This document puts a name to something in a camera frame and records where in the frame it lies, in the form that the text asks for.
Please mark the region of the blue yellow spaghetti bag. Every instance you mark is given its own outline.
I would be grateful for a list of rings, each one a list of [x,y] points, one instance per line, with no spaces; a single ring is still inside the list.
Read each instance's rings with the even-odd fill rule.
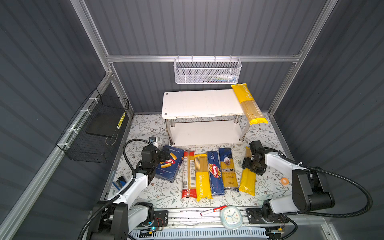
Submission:
[[[231,148],[219,148],[221,172],[224,188],[238,192],[238,180]]]

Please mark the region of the white alarm clock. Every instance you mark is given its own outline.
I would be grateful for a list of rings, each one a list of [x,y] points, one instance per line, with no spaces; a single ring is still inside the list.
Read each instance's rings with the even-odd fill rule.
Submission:
[[[221,223],[227,230],[237,230],[243,224],[243,216],[235,206],[228,206],[221,210],[220,213]]]

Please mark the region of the red spaghetti bag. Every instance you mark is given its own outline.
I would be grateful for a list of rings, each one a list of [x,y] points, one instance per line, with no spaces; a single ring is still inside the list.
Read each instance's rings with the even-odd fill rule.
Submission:
[[[184,152],[183,158],[183,182],[182,182],[182,199],[197,197],[197,182],[195,168],[195,152]]]

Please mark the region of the blue rigatoni pasta box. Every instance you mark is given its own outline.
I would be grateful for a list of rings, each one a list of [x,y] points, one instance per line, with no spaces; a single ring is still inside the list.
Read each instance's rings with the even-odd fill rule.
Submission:
[[[161,160],[156,167],[155,177],[173,183],[182,165],[185,151],[169,145],[164,145]]]

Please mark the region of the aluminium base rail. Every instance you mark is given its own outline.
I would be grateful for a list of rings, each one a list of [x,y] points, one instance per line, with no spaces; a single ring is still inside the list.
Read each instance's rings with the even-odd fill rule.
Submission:
[[[289,221],[276,216],[275,220],[262,218],[260,207],[238,207],[243,218],[236,230],[226,229],[220,212],[204,213],[212,208],[156,209],[154,223],[137,227],[130,240],[278,240],[288,233]]]

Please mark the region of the white two-tier shelf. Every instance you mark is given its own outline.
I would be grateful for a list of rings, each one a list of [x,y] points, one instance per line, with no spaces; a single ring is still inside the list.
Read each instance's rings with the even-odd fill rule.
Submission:
[[[170,145],[237,144],[250,126],[241,130],[243,110],[233,90],[165,92],[162,118]]]

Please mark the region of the blue spaghetti box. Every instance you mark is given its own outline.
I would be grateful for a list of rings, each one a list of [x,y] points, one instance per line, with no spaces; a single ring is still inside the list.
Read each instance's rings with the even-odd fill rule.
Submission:
[[[210,186],[212,196],[224,196],[225,187],[222,180],[222,172],[218,152],[207,152],[207,159],[209,164]]]

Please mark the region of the blue black small tool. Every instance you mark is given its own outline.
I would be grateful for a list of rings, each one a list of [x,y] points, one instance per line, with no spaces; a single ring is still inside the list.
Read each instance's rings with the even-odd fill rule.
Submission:
[[[112,185],[115,187],[117,191],[120,191],[127,184],[127,180],[125,177],[118,177],[116,181],[112,182]]]

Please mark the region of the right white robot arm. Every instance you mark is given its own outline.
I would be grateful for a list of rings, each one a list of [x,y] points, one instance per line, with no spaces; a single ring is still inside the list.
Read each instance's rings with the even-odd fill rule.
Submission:
[[[309,215],[325,218],[353,218],[367,213],[373,206],[369,191],[357,182],[342,175],[306,166],[287,158],[282,152],[263,147],[260,141],[249,143],[251,157],[244,158],[242,168],[262,176],[268,167],[278,170],[289,178],[292,186],[290,195],[264,201],[259,208],[254,208],[250,217],[259,217],[266,223],[273,223],[279,215]],[[343,180],[366,197],[366,205],[357,211],[345,214],[328,214],[323,210],[331,209],[336,201],[331,192],[327,177]]]

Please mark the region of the yellow Pastatime spaghetti bag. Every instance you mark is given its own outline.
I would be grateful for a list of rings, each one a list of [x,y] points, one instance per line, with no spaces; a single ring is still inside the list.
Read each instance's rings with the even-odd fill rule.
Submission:
[[[207,154],[194,155],[196,168],[197,201],[212,199],[210,186],[210,172]]]

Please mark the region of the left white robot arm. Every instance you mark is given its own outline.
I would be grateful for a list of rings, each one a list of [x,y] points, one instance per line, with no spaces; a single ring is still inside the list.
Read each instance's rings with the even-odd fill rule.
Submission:
[[[124,146],[123,146],[123,156],[124,156],[124,159],[127,162],[128,166],[130,167],[130,169],[132,171],[133,177],[131,178],[131,181],[122,188],[122,190],[120,190],[117,194],[115,194],[110,200],[102,202],[102,205],[98,209],[93,211],[92,215],[90,216],[90,218],[87,220],[87,222],[85,223],[85,225],[81,229],[81,231],[79,233],[79,236],[78,236],[78,240],[82,240],[83,239],[83,237],[84,237],[84,235],[86,233],[86,230],[90,226],[91,222],[96,218],[96,216],[98,214],[100,214],[104,209],[106,209],[109,206],[111,206],[115,201],[120,199],[124,195],[124,193],[126,191],[128,191],[128,189],[132,185],[134,185],[135,181],[138,179],[137,178],[137,173],[139,172],[139,164],[137,164],[137,167],[134,168],[133,165],[131,164],[131,162],[128,160],[127,153],[126,153],[126,147],[128,146],[128,144],[130,144],[132,142],[143,142],[143,143],[145,143],[145,144],[147,144],[149,146],[154,146],[153,142],[146,141],[146,140],[143,140],[143,139],[132,139],[132,140],[127,141],[124,144]]]

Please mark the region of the red white marker pen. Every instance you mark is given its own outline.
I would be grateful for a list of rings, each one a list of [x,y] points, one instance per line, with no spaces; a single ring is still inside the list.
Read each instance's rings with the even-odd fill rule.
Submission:
[[[211,214],[211,213],[219,212],[219,211],[223,210],[226,207],[227,207],[227,205],[220,206],[220,207],[217,207],[217,208],[214,208],[214,209],[209,209],[209,210],[201,212],[200,215],[201,216],[205,216],[205,215],[208,215],[208,214]]]

